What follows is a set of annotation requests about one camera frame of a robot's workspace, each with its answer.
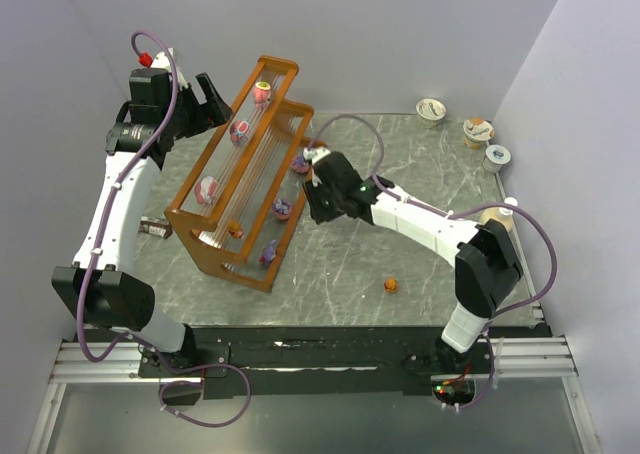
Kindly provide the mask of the pink egg toy white frill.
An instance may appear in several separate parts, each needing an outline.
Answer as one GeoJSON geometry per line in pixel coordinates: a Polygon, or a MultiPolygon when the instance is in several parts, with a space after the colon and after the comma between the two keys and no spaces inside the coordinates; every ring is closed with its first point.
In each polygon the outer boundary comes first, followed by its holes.
{"type": "Polygon", "coordinates": [[[194,195],[198,205],[211,205],[215,200],[217,180],[212,176],[205,176],[194,185],[194,195]]]}

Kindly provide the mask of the pink ball purple bunny toy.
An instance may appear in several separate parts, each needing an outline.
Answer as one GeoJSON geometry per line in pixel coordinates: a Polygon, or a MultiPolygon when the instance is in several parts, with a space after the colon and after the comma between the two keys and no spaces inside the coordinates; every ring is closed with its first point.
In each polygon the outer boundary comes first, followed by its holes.
{"type": "Polygon", "coordinates": [[[290,218],[293,206],[286,199],[276,198],[271,205],[271,212],[276,219],[286,221],[290,218]]]}

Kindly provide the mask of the pink egg toy blue spots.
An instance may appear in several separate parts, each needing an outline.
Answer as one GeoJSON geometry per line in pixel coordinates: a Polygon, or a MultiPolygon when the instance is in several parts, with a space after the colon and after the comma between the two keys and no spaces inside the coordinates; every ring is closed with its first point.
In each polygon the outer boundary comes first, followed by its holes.
{"type": "Polygon", "coordinates": [[[231,143],[236,147],[244,146],[248,141],[250,123],[247,120],[234,121],[229,128],[231,143]]]}

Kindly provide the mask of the small purple bunny toy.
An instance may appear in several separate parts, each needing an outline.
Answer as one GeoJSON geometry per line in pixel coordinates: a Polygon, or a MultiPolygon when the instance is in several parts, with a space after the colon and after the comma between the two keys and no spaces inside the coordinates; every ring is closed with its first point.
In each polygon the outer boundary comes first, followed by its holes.
{"type": "Polygon", "coordinates": [[[262,266],[269,267],[274,261],[277,254],[277,243],[278,241],[276,239],[272,239],[262,250],[261,256],[259,258],[259,263],[262,266]]]}

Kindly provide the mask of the pink pot toy green top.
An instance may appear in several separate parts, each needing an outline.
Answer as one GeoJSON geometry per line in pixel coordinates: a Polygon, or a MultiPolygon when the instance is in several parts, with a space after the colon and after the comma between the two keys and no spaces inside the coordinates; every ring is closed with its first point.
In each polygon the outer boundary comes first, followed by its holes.
{"type": "Polygon", "coordinates": [[[256,109],[265,109],[271,101],[272,88],[269,82],[257,81],[252,90],[254,106],[256,109]]]}

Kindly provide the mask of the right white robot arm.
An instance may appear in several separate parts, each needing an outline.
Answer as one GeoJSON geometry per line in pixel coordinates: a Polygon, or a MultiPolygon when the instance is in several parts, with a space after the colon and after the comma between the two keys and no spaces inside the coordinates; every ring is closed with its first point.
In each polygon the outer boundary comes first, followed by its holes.
{"type": "Polygon", "coordinates": [[[359,219],[417,242],[454,268],[456,307],[441,342],[467,353],[523,276],[506,227],[436,214],[388,180],[362,179],[340,152],[306,148],[303,158],[311,166],[303,190],[316,223],[359,219]]]}

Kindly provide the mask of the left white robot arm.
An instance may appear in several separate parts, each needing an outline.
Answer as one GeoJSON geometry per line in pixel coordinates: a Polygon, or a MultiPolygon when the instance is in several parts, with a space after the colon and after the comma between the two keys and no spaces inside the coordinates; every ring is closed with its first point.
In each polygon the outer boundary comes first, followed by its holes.
{"type": "Polygon", "coordinates": [[[92,325],[134,340],[175,369],[198,359],[192,329],[158,306],[153,288],[133,276],[135,241],[150,191],[175,141],[226,124],[232,114],[207,73],[196,80],[205,100],[177,69],[143,67],[129,76],[130,100],[106,136],[102,191],[84,241],[52,286],[76,319],[80,344],[92,325]]]}

